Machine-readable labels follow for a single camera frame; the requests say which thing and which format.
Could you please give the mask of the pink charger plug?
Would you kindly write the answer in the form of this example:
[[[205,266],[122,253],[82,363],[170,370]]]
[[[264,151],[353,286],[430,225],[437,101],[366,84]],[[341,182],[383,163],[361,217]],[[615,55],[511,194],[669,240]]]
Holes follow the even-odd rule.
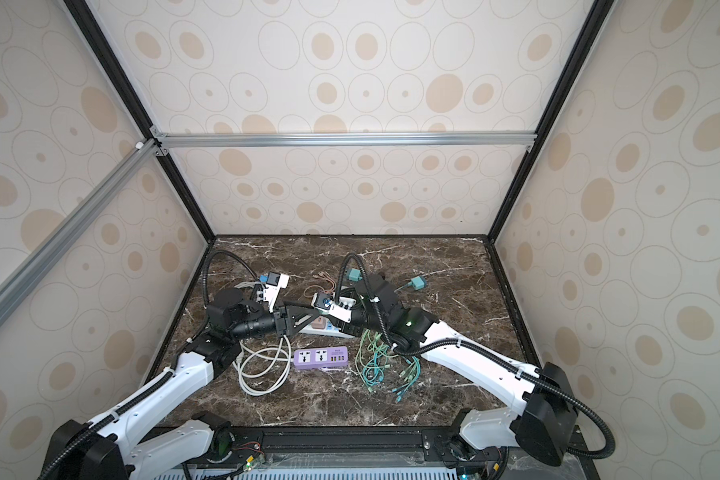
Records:
[[[324,330],[326,328],[326,323],[327,321],[325,318],[318,317],[310,324],[310,327],[315,330]]]

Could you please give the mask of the white blue power strip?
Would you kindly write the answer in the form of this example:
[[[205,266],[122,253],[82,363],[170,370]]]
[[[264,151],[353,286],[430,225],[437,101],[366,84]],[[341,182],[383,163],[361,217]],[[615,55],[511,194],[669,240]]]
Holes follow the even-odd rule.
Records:
[[[301,328],[301,333],[349,338],[350,334],[342,328],[350,324],[356,303],[357,300],[350,297],[336,301],[325,292],[315,293],[306,310],[296,314],[295,325]]]

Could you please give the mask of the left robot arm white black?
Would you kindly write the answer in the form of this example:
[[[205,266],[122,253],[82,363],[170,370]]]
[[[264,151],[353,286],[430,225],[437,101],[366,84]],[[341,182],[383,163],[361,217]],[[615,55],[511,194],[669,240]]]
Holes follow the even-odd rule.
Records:
[[[147,477],[143,438],[168,413],[224,373],[246,339],[275,334],[289,339],[323,315],[350,318],[336,294],[316,294],[310,304],[277,300],[285,274],[255,275],[242,287],[210,294],[208,254],[201,271],[205,322],[163,373],[86,423],[69,421],[52,435],[42,479],[137,479]]]

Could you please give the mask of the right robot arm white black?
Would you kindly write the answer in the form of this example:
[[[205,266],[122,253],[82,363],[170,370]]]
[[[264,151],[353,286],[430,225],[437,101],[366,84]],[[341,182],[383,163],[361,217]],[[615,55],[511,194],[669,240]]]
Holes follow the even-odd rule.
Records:
[[[504,356],[470,340],[422,308],[406,307],[397,290],[347,254],[328,302],[332,322],[349,333],[374,331],[392,356],[445,367],[498,399],[490,411],[469,410],[457,423],[455,442],[465,450],[517,447],[537,461],[561,465],[566,455],[606,459],[617,446],[602,417],[575,397],[565,372]]]

